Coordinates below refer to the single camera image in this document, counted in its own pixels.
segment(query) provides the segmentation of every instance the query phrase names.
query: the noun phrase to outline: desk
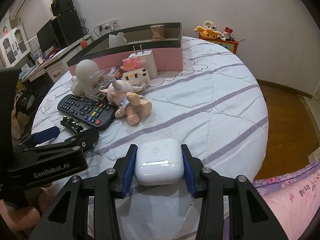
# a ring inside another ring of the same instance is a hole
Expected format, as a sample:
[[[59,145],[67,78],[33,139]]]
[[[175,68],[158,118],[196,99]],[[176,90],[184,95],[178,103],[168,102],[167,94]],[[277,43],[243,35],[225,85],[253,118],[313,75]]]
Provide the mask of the desk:
[[[52,81],[54,83],[57,82],[68,71],[67,61],[82,50],[80,42],[83,41],[83,39],[87,40],[88,44],[92,42],[91,35],[85,35],[70,46],[60,50],[43,64],[35,66],[30,73],[23,76],[21,81],[25,82],[29,80],[31,82],[47,72]]]
[[[235,54],[218,44],[183,37],[182,48],[183,71],[160,72],[144,92],[153,105],[151,115],[134,126],[126,117],[119,118],[100,132],[95,149],[86,153],[89,168],[79,176],[96,176],[112,167],[131,143],[174,138],[220,175],[243,174],[253,181],[268,139],[267,107],[255,78]],[[71,84],[70,73],[55,83],[36,113],[32,132],[56,125],[61,133],[55,143],[72,136],[60,125],[64,114],[57,110],[59,101],[71,93]],[[49,195],[55,196],[68,179],[54,182]],[[224,204],[227,216],[226,198]],[[116,207],[126,240],[187,239],[195,235],[201,199],[188,194],[184,180],[145,187],[134,179],[127,198],[116,200]],[[92,198],[88,218],[93,229]]]

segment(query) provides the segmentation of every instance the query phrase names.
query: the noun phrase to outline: yellow plush toy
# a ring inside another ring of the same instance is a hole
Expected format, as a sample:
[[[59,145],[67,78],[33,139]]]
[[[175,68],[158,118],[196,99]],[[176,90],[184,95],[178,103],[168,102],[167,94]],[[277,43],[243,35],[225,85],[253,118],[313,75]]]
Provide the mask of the yellow plush toy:
[[[202,26],[198,26],[194,29],[195,32],[200,32],[200,36],[205,39],[217,39],[224,38],[224,35],[221,32],[214,31],[211,28],[203,28]]]

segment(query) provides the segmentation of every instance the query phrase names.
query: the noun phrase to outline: table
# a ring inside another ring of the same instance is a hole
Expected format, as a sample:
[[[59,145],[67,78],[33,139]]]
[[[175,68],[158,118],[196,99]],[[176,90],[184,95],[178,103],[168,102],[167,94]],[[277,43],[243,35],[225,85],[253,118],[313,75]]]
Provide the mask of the table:
[[[89,168],[82,178],[96,176],[126,154],[131,143],[174,138],[188,145],[222,176],[243,174],[252,181],[266,152],[268,112],[261,90],[244,63],[224,47],[207,41],[183,38],[182,72],[160,72],[145,96],[153,112],[135,126],[116,119],[100,133]],[[71,134],[60,125],[63,114],[57,104],[71,93],[66,73],[50,90],[36,114],[32,132],[56,125],[62,142]],[[55,196],[69,178],[49,188]],[[201,199],[192,199],[184,180],[174,185],[145,187],[134,178],[129,196],[116,200],[119,227],[124,239],[194,239]],[[93,229],[93,199],[89,200],[89,227]],[[224,213],[228,215],[227,199]]]
[[[34,66],[27,75],[22,77],[21,81],[33,81],[47,72],[52,81],[54,83],[57,82],[63,76],[63,74],[68,71],[67,62],[82,50],[79,44],[84,39],[87,40],[88,44],[92,42],[91,35],[85,35],[83,38],[60,50],[57,54],[49,58],[43,64]]]

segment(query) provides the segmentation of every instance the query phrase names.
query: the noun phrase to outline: remote control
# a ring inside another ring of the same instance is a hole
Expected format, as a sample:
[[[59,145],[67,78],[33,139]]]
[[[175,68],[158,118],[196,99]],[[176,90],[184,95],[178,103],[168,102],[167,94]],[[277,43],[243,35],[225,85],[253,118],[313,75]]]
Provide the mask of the remote control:
[[[75,95],[65,96],[58,104],[58,110],[71,115],[83,123],[105,130],[115,119],[117,108],[108,103],[97,102],[88,98]]]

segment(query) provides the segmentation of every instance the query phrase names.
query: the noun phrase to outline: air conditioner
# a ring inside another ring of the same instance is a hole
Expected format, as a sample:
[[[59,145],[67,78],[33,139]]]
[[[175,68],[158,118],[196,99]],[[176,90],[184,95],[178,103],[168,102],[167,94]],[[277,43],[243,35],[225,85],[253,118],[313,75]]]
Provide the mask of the air conditioner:
[[[15,0],[10,7],[10,18],[14,19],[18,16],[19,12],[21,11],[23,5],[27,2],[28,0]]]

